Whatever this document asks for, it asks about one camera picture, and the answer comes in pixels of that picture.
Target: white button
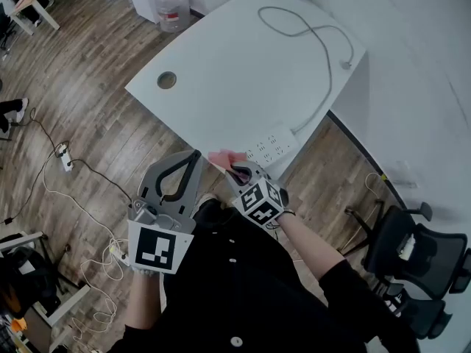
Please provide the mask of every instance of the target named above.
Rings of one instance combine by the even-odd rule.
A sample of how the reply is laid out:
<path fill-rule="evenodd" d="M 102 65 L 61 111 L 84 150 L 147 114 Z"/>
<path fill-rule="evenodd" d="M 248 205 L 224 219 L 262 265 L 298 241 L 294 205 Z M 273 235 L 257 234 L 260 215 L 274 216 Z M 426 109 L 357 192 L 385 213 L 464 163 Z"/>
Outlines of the white button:
<path fill-rule="evenodd" d="M 239 346 L 242 346 L 242 339 L 238 338 L 237 336 L 234 336 L 230 339 L 230 343 L 238 348 Z"/>

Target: pink cloth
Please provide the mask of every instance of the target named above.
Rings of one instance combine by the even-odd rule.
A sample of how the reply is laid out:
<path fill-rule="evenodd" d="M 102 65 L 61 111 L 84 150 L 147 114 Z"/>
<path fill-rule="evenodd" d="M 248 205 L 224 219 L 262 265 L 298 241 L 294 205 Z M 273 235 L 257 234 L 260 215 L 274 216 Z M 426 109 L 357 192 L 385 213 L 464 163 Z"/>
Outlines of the pink cloth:
<path fill-rule="evenodd" d="M 239 161 L 247 161 L 247 154 L 221 149 L 221 151 L 210 151 L 208 153 L 208 159 L 209 162 L 214 163 L 214 165 L 221 166 L 228 171 L 233 171 L 230 164 Z"/>

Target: gray cable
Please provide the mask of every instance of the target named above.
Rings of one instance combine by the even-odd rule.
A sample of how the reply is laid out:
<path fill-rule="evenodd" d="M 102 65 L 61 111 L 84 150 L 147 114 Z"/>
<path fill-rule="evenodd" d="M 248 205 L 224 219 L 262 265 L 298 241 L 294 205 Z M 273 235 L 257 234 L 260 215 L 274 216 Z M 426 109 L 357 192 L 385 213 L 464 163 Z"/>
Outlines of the gray cable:
<path fill-rule="evenodd" d="M 290 34 L 290 33 L 287 33 L 287 32 L 282 32 L 281 30 L 277 29 L 276 27 L 272 26 L 271 24 L 269 24 L 268 22 L 266 22 L 265 18 L 262 17 L 262 12 L 264 10 L 268 10 L 268 9 L 275 9 L 275 10 L 282 10 L 284 12 L 288 12 L 288 13 L 291 13 L 292 15 L 295 15 L 297 16 L 303 23 L 304 25 L 307 26 L 307 29 L 305 30 L 302 30 L 301 32 L 296 32 L 294 34 Z M 310 26 L 308 24 L 308 22 L 301 16 L 299 15 L 298 13 L 296 12 L 293 12 L 292 10 L 288 10 L 286 8 L 282 8 L 282 7 L 271 7 L 271 6 L 268 6 L 268 7 L 262 7 L 258 10 L 258 17 L 262 20 L 262 22 L 267 25 L 270 29 L 276 31 L 277 33 L 281 34 L 281 35 L 284 35 L 285 37 L 290 37 L 290 38 L 293 38 L 293 37 L 299 37 L 300 35 L 304 35 L 305 33 L 307 32 L 312 32 L 316 38 L 319 40 L 319 42 L 322 44 L 322 48 L 324 49 L 324 53 L 325 53 L 325 58 L 327 60 L 327 71 L 328 71 L 328 74 L 329 74 L 329 88 L 327 90 L 327 93 L 325 94 L 325 97 L 323 98 L 322 102 L 320 103 L 320 105 L 314 110 L 314 112 L 311 114 L 311 116 L 309 116 L 309 118 L 307 118 L 305 121 L 303 121 L 299 126 L 293 128 L 291 131 L 293 132 L 293 134 L 297 134 L 301 129 L 303 129 L 305 126 L 307 126 L 309 124 L 309 122 L 314 118 L 314 116 L 316 116 L 316 114 L 319 112 L 320 108 L 324 105 L 325 101 L 327 101 L 327 99 L 329 98 L 330 96 L 330 93 L 332 92 L 332 67 L 330 65 L 330 57 L 329 57 L 329 51 L 327 50 L 327 46 L 325 45 L 324 41 L 320 38 L 320 36 L 318 36 L 318 34 L 316 33 L 315 30 L 318 30 L 318 29 L 323 29 L 323 28 L 327 28 L 327 27 L 330 27 L 330 28 L 333 28 L 333 29 L 337 29 L 340 31 L 340 33 L 343 34 L 343 36 L 347 39 L 347 42 L 348 44 L 350 45 L 350 58 L 347 62 L 344 62 L 342 64 L 342 67 L 344 67 L 345 65 L 345 68 L 348 69 L 350 68 L 351 66 L 351 62 L 353 60 L 353 56 L 355 54 L 354 52 L 354 49 L 353 49 L 353 45 L 352 45 L 352 42 L 350 42 L 350 39 L 347 37 L 347 35 L 345 34 L 345 32 L 340 29 L 339 27 L 337 26 L 332 26 L 332 25 L 322 25 L 322 26 Z"/>

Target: table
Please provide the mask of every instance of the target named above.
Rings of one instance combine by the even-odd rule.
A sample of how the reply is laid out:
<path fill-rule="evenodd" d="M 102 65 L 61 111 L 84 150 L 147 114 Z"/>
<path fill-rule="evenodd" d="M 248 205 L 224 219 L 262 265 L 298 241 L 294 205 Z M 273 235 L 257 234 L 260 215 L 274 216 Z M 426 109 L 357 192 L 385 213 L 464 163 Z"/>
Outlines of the table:
<path fill-rule="evenodd" d="M 329 80 L 321 44 L 312 33 L 288 38 L 274 32 L 258 17 L 263 6 L 293 10 L 312 26 L 341 27 L 310 1 L 231 0 L 174 39 L 126 89 L 205 157 L 220 149 L 245 151 L 279 122 L 292 129 L 316 111 L 295 135 L 297 148 L 266 167 L 277 179 L 313 134 L 365 50 L 341 27 L 354 48 L 351 69 L 345 70 L 340 62 L 350 56 L 346 39 L 335 29 L 318 31 L 333 75 L 332 92 L 321 105 Z M 263 16 L 285 32 L 306 28 L 285 12 L 270 10 Z M 169 89 L 157 86 L 165 71 L 177 78 Z"/>
<path fill-rule="evenodd" d="M 49 24 L 55 29 L 59 29 L 59 24 L 47 13 L 47 11 L 38 3 L 38 0 L 23 0 L 19 4 L 15 5 L 15 9 L 9 14 L 11 19 L 14 20 L 26 33 L 33 35 L 33 31 L 17 16 L 24 8 L 32 5 L 39 15 L 42 15 L 44 20 L 49 22 Z"/>

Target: floor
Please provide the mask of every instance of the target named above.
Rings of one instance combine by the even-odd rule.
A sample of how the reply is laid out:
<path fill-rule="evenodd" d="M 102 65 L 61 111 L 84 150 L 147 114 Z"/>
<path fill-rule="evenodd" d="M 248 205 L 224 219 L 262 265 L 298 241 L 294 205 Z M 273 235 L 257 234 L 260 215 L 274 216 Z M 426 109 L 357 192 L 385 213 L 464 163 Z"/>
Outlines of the floor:
<path fill-rule="evenodd" d="M 61 26 L 57 32 L 47 23 L 33 37 L 18 29 L 10 54 L 0 62 L 4 83 L 0 99 L 29 97 L 30 106 L 36 109 L 35 117 L 55 143 L 70 140 L 73 158 L 87 160 L 135 195 L 150 164 L 188 148 L 124 89 L 176 35 L 159 32 L 154 24 L 138 17 L 127 0 L 56 0 L 50 14 Z M 2 217 L 16 213 L 25 202 L 51 151 L 35 123 L 14 129 L 11 138 L 10 143 L 0 143 L 0 166 L 4 168 L 0 171 Z M 342 247 L 358 228 L 344 214 L 344 208 L 350 205 L 362 215 L 371 213 L 375 196 L 365 188 L 364 180 L 372 171 L 360 151 L 326 117 L 283 180 L 297 214 L 334 247 Z M 65 174 L 60 161 L 54 159 L 46 169 L 46 181 L 52 190 L 76 198 L 117 238 L 127 236 L 127 200 L 116 187 L 79 163 L 71 174 Z M 389 204 L 395 202 L 376 176 L 369 178 L 369 185 Z M 208 191 L 222 198 L 229 195 L 221 174 L 206 164 L 199 194 Z M 100 260 L 110 239 L 105 229 L 92 222 L 71 200 L 47 193 L 42 177 L 28 205 L 11 225 L 1 227 L 0 236 L 16 230 L 45 232 L 50 237 L 53 256 L 70 244 L 71 251 L 60 270 L 74 281 L 81 278 L 80 263 L 89 258 Z M 360 233 L 353 243 L 362 238 Z M 304 285 L 323 299 L 316 280 L 286 236 L 279 232 L 278 239 L 295 260 Z M 350 258 L 360 272 L 361 257 L 358 254 Z M 84 269 L 89 280 L 108 292 L 118 305 L 107 333 L 85 333 L 83 338 L 89 347 L 106 351 L 122 334 L 132 273 L 126 269 L 123 280 L 115 282 L 103 274 L 99 265 L 90 264 Z M 118 271 L 114 268 L 110 273 L 117 275 Z M 73 314 L 87 325 L 100 328 L 91 323 L 97 310 L 107 310 L 105 299 L 92 290 Z M 63 323 L 70 324 L 70 316 Z M 74 350 L 84 352 L 85 348 L 75 344 Z"/>

